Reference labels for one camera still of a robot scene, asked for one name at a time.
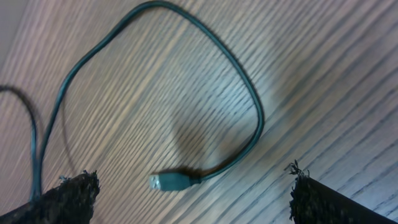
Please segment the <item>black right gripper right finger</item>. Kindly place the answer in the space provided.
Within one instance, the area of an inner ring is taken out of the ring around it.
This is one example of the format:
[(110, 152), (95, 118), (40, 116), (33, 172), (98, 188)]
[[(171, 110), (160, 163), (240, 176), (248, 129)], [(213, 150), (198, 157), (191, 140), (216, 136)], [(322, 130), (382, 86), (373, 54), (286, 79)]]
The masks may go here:
[(295, 224), (397, 224), (311, 178), (297, 161), (287, 168), (295, 176), (289, 202)]

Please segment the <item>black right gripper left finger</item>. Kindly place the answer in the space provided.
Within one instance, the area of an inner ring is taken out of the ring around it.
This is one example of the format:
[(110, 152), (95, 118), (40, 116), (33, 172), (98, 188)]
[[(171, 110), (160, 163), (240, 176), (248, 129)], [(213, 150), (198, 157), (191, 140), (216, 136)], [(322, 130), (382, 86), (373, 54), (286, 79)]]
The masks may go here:
[(1, 224), (86, 224), (93, 217), (99, 192), (97, 173), (84, 171), (63, 180), (40, 198), (1, 215)]

